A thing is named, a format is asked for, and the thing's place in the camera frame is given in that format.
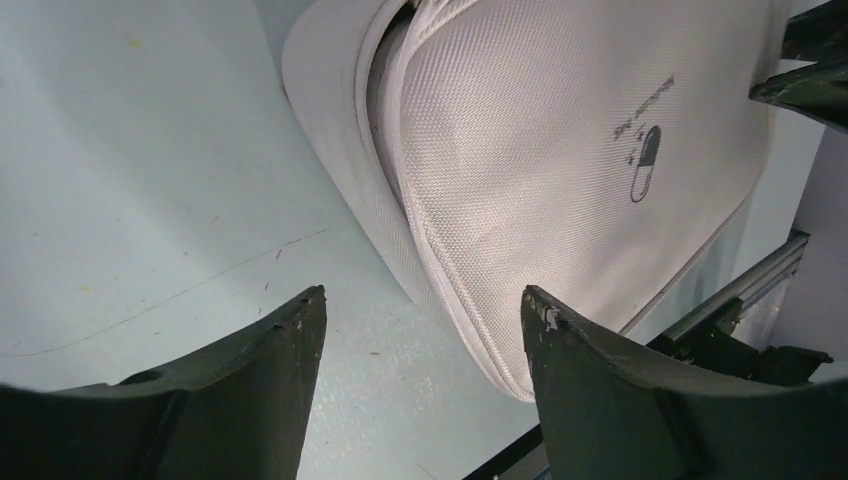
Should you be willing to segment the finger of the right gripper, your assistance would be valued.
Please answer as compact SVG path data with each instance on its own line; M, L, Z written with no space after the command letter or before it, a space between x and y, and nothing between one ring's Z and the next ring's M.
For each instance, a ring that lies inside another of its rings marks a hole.
M781 58L806 66L756 84L749 98L847 132L847 0L831 0L791 17Z

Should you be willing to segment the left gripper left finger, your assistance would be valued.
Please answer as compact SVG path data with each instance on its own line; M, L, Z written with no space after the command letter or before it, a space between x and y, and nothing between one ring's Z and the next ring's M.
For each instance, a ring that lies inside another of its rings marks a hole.
M327 327L312 286L115 385L1 388L5 479L293 479Z

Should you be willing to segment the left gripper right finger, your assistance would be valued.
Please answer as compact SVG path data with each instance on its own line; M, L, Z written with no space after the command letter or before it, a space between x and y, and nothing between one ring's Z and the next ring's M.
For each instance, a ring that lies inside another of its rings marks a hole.
M847 384L784 387L686 364L529 286L521 321L557 479L843 479Z

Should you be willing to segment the white medicine kit case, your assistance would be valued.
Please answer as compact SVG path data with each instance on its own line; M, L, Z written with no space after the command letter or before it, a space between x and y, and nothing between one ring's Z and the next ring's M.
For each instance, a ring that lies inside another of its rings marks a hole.
M767 164L787 1L317 1L284 88L407 295L534 398L524 289L632 330Z

